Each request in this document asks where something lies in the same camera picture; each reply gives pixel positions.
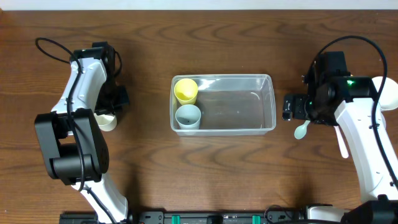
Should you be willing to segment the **mint green plastic spoon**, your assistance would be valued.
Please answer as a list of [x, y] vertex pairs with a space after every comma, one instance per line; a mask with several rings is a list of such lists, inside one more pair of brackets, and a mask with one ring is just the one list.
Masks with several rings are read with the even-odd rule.
[[307, 133], [307, 127], [310, 124], [310, 120], [306, 120], [302, 125], [295, 129], [294, 137], [295, 139], [303, 139]]

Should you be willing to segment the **white plastic cup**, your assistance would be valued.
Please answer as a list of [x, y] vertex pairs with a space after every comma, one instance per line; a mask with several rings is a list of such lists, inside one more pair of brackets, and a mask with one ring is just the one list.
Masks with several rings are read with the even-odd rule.
[[94, 117], [96, 119], [96, 122], [102, 131], [112, 131], [115, 129], [117, 126], [117, 117], [113, 114], [102, 114], [102, 115], [97, 115], [94, 114]]

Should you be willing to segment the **white plastic fork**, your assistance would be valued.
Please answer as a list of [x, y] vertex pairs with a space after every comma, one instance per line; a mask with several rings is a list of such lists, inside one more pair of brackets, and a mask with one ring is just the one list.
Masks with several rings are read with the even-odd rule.
[[334, 129], [335, 129], [335, 133], [336, 133], [336, 137], [337, 137], [338, 146], [339, 146], [339, 149], [340, 149], [341, 156], [342, 156], [342, 158], [347, 159], [347, 158], [349, 158], [349, 152], [348, 152], [347, 147], [345, 145], [345, 141], [344, 141], [344, 139], [342, 137], [340, 128], [339, 128], [339, 126], [334, 126]]

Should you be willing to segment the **yellow plastic cup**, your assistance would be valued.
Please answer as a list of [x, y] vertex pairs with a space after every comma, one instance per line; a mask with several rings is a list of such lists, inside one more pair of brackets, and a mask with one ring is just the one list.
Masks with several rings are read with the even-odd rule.
[[194, 105], [197, 100], [198, 85], [189, 78], [179, 80], [174, 86], [174, 95], [181, 105]]

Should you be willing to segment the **grey plastic cup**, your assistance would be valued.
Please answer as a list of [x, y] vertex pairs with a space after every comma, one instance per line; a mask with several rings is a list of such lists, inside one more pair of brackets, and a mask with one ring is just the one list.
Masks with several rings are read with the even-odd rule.
[[177, 109], [175, 119], [180, 129], [199, 129], [201, 111], [195, 105], [183, 105]]

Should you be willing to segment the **white plastic bowl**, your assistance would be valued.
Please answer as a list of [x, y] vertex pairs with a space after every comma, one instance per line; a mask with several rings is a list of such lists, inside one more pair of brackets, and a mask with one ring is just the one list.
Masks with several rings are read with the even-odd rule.
[[377, 109], [379, 111], [390, 111], [397, 109], [398, 84], [391, 78], [386, 78], [384, 88], [381, 92]]

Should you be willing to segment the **light blue plastic bowl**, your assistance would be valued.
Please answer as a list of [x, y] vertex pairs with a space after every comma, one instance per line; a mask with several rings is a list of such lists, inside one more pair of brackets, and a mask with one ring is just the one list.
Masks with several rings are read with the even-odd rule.
[[382, 112], [381, 112], [381, 119], [382, 119], [382, 123], [383, 123], [384, 129], [386, 129], [386, 119], [385, 119], [385, 117], [384, 117]]

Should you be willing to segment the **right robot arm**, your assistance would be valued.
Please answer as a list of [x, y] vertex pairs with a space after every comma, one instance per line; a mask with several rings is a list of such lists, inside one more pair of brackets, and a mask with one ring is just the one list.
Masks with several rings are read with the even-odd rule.
[[317, 55], [304, 77], [306, 94], [284, 97], [282, 118], [336, 128], [351, 154], [359, 179], [362, 205], [347, 211], [331, 205], [309, 205], [309, 223], [397, 223], [397, 156], [382, 122], [378, 87], [370, 77], [354, 77], [343, 52]]

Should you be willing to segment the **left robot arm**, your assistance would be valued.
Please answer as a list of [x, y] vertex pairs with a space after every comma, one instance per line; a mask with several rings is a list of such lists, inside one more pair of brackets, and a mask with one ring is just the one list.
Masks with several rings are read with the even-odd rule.
[[34, 126], [45, 168], [52, 179], [79, 191], [93, 213], [64, 212], [60, 223], [132, 223], [128, 200], [108, 175], [109, 151], [98, 120], [129, 103], [124, 86], [116, 84], [120, 55], [107, 42], [68, 52], [71, 74], [51, 112], [38, 114]]

